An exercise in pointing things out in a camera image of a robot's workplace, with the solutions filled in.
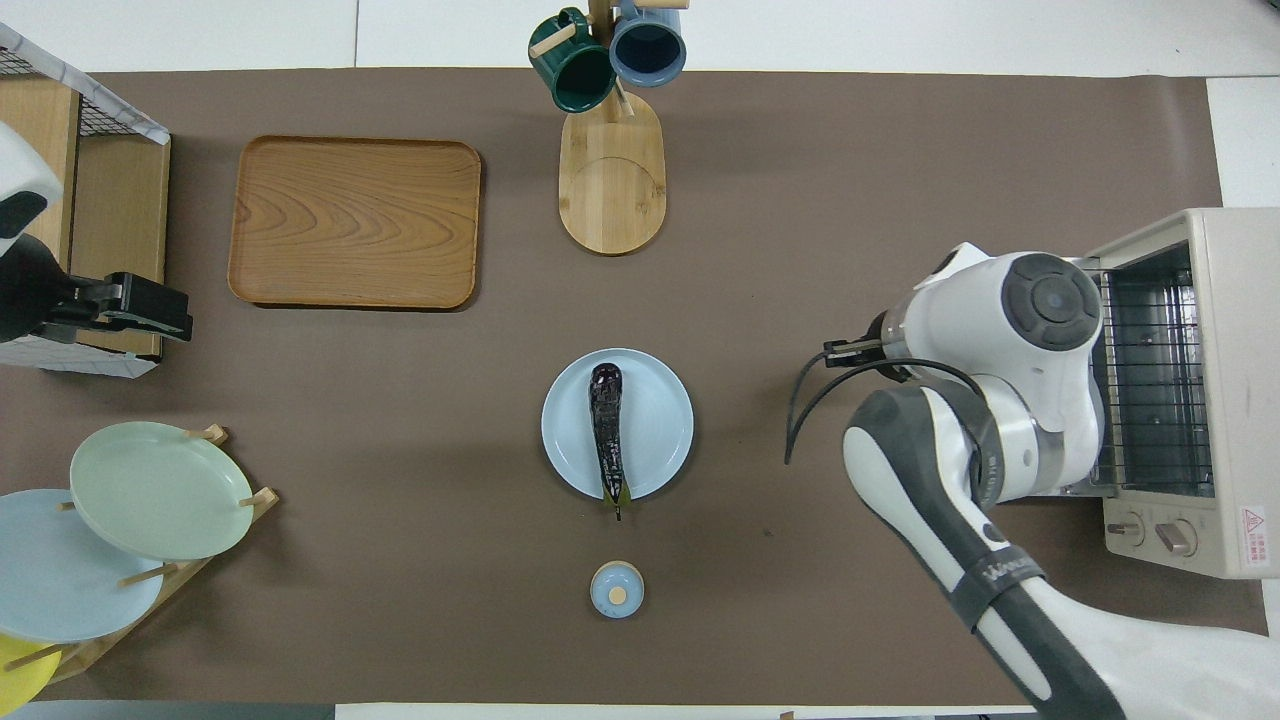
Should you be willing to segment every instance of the toaster oven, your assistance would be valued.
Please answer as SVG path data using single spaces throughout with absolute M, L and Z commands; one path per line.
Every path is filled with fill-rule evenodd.
M 1103 300 L 1093 372 L 1111 552 L 1280 577 L 1280 209 L 1184 210 L 1084 260 Z

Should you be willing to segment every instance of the eggplant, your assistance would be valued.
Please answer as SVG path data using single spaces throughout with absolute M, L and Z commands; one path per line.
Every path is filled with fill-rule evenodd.
M 613 363 L 600 363 L 591 370 L 588 388 L 591 400 L 591 430 L 595 455 L 600 461 L 604 503 L 622 520 L 622 506 L 631 503 L 631 488 L 622 469 L 622 370 Z

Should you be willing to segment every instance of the blue mug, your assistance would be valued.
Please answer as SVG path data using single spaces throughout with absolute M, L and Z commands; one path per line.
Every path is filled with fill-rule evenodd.
M 680 10 L 636 8 L 621 0 L 613 27 L 609 63 L 618 79 L 636 87 L 658 87 L 676 79 L 685 68 L 685 40 L 680 37 Z

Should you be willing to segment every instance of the green mug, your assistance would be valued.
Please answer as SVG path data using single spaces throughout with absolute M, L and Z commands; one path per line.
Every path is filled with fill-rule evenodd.
M 575 28 L 572 37 L 536 58 L 530 55 L 529 61 L 552 91 L 557 108 L 566 113 L 584 113 L 609 96 L 616 77 L 609 50 L 591 37 L 586 15 L 577 8 L 564 8 L 534 28 L 529 46 L 570 26 Z

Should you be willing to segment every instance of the light blue plate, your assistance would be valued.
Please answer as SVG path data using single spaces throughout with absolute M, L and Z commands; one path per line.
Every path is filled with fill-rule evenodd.
M 689 392 L 676 373 L 652 355 L 622 347 L 596 350 L 564 368 L 543 404 L 543 447 L 568 484 L 604 498 L 588 396 L 591 370 L 600 363 L 622 370 L 622 469 L 631 497 L 644 497 L 676 475 L 694 441 Z
M 72 457 L 72 495 L 88 527 L 152 560 L 200 560 L 248 532 L 253 495 L 236 461 L 211 442 L 160 423 L 91 434 Z
M 644 578 L 635 565 L 613 560 L 591 578 L 591 605 L 605 618 L 628 618 L 644 602 Z
M 116 583 L 156 562 L 97 537 L 72 495 L 28 489 L 0 497 L 0 633 L 45 643 L 109 635 L 146 614 L 164 578 Z

